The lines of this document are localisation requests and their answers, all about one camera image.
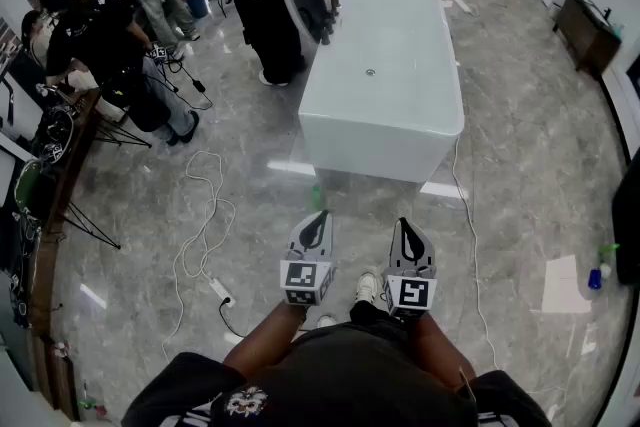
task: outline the white sheet on floor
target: white sheet on floor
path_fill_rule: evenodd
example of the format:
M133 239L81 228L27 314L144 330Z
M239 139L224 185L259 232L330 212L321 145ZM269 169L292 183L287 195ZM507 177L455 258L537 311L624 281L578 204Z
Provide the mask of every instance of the white sheet on floor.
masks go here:
M578 271L575 255L563 256L547 262L542 296L544 313L588 313L591 301L578 290Z

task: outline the gray pants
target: gray pants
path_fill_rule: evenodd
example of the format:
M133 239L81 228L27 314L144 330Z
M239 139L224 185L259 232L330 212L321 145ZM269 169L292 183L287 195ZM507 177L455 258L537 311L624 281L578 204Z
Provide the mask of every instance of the gray pants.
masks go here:
M189 13L184 2L182 0L166 1L169 4L169 9L175 18L178 27L182 29L185 36L190 36L196 29L193 17L191 16L191 13ZM156 36L158 36L160 44L170 52L174 51L178 46L178 38L176 38L176 35L167 23L160 0L140 0L140 3L144 8L144 12L147 13L147 18L149 19Z
M175 132L178 135L186 135L193 128L194 119L187 109L187 104L178 98L175 93L167 89L164 77L157 66L149 57L142 61L142 73L145 75L147 91L165 104L171 112L171 117L166 125L153 131L153 135L164 141L171 139Z

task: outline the black plug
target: black plug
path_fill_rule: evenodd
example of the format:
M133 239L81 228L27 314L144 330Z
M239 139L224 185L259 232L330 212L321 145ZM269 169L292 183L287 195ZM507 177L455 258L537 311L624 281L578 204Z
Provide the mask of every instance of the black plug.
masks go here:
M191 82L193 82L193 87L195 87L199 93L204 93L205 89L204 89L204 86L202 85L202 82L195 79L193 79Z

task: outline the black t-shirt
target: black t-shirt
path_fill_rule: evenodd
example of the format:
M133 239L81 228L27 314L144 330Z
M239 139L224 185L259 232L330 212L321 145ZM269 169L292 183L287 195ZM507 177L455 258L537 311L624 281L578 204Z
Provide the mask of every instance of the black t-shirt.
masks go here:
M47 76L64 73L72 59L82 61L98 84L119 64L142 63L144 47L126 30L133 21L122 0L82 0L81 11L63 14L47 51Z
M455 394L393 343L343 324L304 335L282 362L251 382L203 356L180 354L134 400L122 425L475 427L480 422L550 426L504 372L478 377L470 390Z

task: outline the white desk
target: white desk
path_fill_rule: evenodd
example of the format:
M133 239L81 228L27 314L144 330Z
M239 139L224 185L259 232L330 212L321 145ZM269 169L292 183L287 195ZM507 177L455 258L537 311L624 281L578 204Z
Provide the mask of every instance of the white desk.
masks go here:
M300 124L320 168L424 182L464 127L440 0L340 0Z

